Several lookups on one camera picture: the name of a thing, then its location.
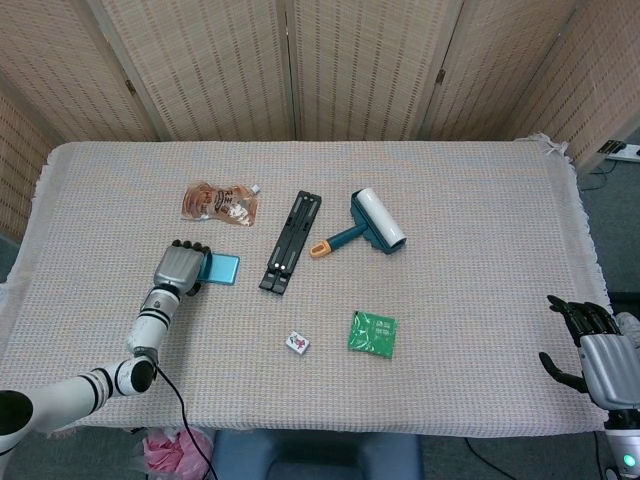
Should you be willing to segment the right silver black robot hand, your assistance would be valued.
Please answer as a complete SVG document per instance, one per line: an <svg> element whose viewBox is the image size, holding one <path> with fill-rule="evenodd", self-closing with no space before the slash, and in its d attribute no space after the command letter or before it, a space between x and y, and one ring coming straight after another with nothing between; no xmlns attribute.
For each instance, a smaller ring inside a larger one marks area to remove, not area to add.
<svg viewBox="0 0 640 480"><path fill-rule="evenodd" d="M560 314L577 348L579 376L564 372L541 352L544 370L556 382L587 394L606 411L639 408L639 356L613 316L591 302L567 302L549 295L549 309Z"/></svg>

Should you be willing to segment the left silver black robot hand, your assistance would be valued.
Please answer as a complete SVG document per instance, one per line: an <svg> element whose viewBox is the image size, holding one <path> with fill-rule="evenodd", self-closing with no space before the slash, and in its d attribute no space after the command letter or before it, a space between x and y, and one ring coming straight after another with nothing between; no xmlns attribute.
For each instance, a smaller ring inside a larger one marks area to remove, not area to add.
<svg viewBox="0 0 640 480"><path fill-rule="evenodd" d="M200 269L209 262L210 256L209 246L200 242L174 240L155 270L154 286L167 288L176 296L196 295L202 286L198 279Z"/></svg>

